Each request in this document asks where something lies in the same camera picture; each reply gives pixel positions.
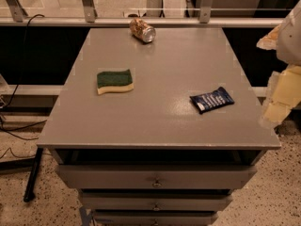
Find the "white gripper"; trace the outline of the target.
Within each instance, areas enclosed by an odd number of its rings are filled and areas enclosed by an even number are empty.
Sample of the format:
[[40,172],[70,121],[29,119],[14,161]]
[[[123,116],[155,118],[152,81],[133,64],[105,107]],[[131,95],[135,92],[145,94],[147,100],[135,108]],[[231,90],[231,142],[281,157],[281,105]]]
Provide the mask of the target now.
[[272,72],[268,81],[260,125],[273,129],[301,103],[301,1],[281,24],[259,39],[256,46],[275,50],[279,60],[293,64],[281,73]]

